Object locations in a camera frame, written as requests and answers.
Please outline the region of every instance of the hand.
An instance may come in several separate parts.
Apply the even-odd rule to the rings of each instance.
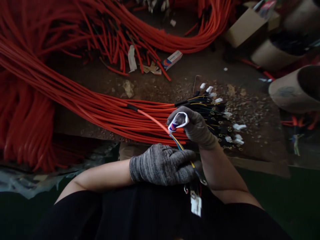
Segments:
[[[194,161],[196,154],[191,150],[179,151],[162,144],[152,145],[145,153],[130,159],[130,176],[133,182],[146,181],[156,185],[176,185],[190,182],[201,162]]]
[[[167,125],[171,123],[178,112],[185,112],[188,115],[189,123],[183,127],[186,131],[187,137],[192,142],[198,143],[199,147],[203,149],[214,149],[218,143],[218,139],[209,131],[208,126],[200,113],[192,111],[190,108],[185,106],[179,107],[170,114],[167,120]]]

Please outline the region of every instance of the black shirt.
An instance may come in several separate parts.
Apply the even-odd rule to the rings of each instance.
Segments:
[[[201,217],[183,185],[75,192],[52,207],[33,239],[290,239],[256,206],[223,204],[204,186],[199,195]]]

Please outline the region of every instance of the cardboard tube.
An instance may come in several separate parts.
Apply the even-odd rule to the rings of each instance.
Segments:
[[[320,0],[302,0],[285,18],[284,28],[292,33],[320,31]]]
[[[288,54],[276,48],[269,39],[265,40],[251,55],[251,60],[269,71],[278,71],[281,68],[303,58]]]
[[[320,111],[320,66],[308,65],[275,80],[269,94],[288,112]]]

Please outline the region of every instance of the cardboard box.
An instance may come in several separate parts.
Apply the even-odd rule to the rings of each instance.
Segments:
[[[177,50],[166,60],[162,61],[162,66],[164,70],[167,71],[169,68],[171,68],[176,62],[178,62],[182,58],[182,55],[183,54],[179,50]]]
[[[280,25],[280,15],[274,12],[267,21],[254,10],[248,8],[223,37],[234,48],[237,48],[267,23],[268,31],[278,28]]]

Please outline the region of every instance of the green floor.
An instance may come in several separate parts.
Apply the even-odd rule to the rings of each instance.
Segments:
[[[291,179],[238,169],[263,208],[293,239],[320,239],[320,172],[290,168]],[[60,191],[40,193],[31,200],[19,194],[0,193],[1,239],[25,239]]]

